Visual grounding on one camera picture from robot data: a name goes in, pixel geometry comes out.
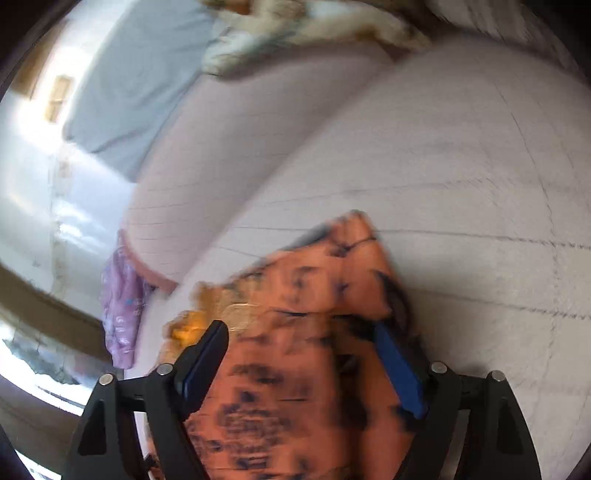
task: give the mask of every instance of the orange fabric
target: orange fabric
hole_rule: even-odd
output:
[[[386,255],[353,212],[224,286],[256,320],[186,421],[212,479],[394,477],[413,434],[371,342],[372,322],[394,313],[386,283]]]

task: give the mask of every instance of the purple cloth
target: purple cloth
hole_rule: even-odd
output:
[[[100,295],[105,345],[113,357],[113,366],[134,366],[139,321],[153,291],[154,288],[138,275],[125,255],[119,232],[117,250],[102,274]]]

